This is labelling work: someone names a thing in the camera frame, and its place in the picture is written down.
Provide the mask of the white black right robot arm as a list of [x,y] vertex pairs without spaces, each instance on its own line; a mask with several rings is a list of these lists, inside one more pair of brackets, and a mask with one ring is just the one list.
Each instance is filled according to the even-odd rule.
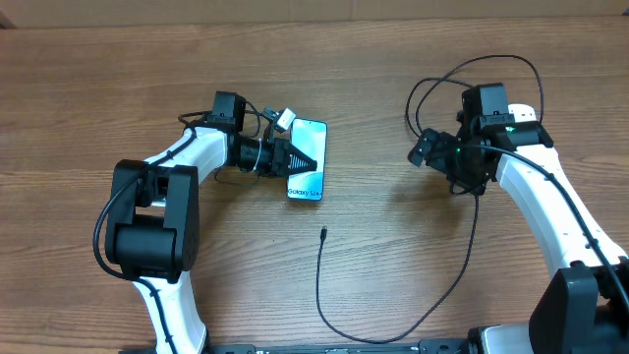
[[516,204],[551,277],[529,319],[469,331],[463,353],[625,353],[628,254],[600,228],[563,171],[541,118],[501,84],[462,94],[454,135],[425,129],[408,155],[479,197],[496,182]]

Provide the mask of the blue Galaxy smartphone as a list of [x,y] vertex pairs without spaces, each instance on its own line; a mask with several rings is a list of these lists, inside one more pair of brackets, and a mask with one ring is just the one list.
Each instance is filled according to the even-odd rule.
[[318,202],[323,197],[327,125],[321,121],[296,118],[291,127],[291,144],[299,151],[291,155],[287,197]]

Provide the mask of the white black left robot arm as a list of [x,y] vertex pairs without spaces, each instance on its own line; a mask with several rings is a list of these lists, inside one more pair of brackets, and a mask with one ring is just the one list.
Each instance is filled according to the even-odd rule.
[[211,110],[184,113],[182,137],[145,160],[120,160],[110,199],[95,222],[92,247],[109,275],[141,292],[156,335],[154,353],[207,353],[210,339],[196,305],[191,269],[200,246],[200,184],[234,166],[258,177],[318,168],[275,137],[281,113],[259,112],[235,92],[218,91]]

